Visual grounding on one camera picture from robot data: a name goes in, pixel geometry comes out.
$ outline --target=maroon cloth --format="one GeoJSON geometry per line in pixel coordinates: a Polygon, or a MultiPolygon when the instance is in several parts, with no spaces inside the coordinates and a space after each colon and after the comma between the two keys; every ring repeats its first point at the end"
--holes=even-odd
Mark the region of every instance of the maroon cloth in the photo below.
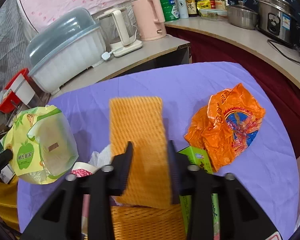
{"type": "Polygon", "coordinates": [[[203,34],[167,27],[167,33],[191,42],[192,62],[229,61],[242,65],[265,91],[300,156],[300,89],[274,67],[251,53],[203,34]]]}

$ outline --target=kettle handle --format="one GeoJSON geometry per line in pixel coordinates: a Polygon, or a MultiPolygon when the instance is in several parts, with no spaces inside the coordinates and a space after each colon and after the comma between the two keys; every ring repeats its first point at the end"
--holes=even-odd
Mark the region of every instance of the kettle handle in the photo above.
{"type": "Polygon", "coordinates": [[[115,10],[112,13],[113,19],[114,19],[114,24],[117,27],[117,31],[121,40],[121,43],[123,46],[129,45],[130,42],[130,37],[128,34],[127,27],[124,23],[124,19],[122,16],[122,13],[120,10],[115,10]]]}
{"type": "Polygon", "coordinates": [[[155,11],[155,14],[156,14],[155,15],[156,18],[153,21],[155,23],[165,22],[160,0],[148,0],[148,1],[152,2],[153,7],[154,7],[154,11],[155,11]]]}

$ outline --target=green apple logo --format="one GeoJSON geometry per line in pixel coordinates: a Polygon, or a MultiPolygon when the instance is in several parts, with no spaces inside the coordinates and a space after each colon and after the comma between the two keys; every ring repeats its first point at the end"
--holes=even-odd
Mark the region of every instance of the green apple logo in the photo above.
{"type": "Polygon", "coordinates": [[[31,143],[28,143],[28,140],[26,140],[25,143],[21,143],[17,155],[18,166],[21,170],[29,167],[33,158],[33,153],[34,148],[31,143]]]}

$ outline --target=white blender base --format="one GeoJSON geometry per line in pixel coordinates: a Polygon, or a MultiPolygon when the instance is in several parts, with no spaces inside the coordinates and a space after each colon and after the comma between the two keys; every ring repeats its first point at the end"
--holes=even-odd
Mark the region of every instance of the white blender base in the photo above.
{"type": "Polygon", "coordinates": [[[123,55],[128,54],[129,52],[132,52],[136,49],[140,49],[142,47],[142,41],[135,40],[135,42],[129,44],[128,46],[124,46],[120,49],[117,49],[116,51],[113,52],[113,55],[115,57],[121,57],[123,55]]]}

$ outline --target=red plastic basket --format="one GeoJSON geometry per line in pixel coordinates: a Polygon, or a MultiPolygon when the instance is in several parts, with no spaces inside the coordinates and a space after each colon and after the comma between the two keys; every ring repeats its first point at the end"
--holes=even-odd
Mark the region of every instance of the red plastic basket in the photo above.
{"type": "MultiPolygon", "coordinates": [[[[12,83],[15,81],[15,79],[18,77],[18,75],[22,74],[25,77],[25,80],[29,82],[31,79],[28,77],[29,70],[27,68],[21,69],[17,74],[13,76],[13,78],[9,81],[9,83],[4,87],[4,89],[8,89],[11,87],[12,83]]],[[[16,103],[16,105],[20,104],[20,99],[16,96],[14,92],[10,92],[9,95],[3,100],[3,102],[0,104],[0,111],[8,114],[14,110],[14,106],[11,103],[13,101],[16,103]]]]}

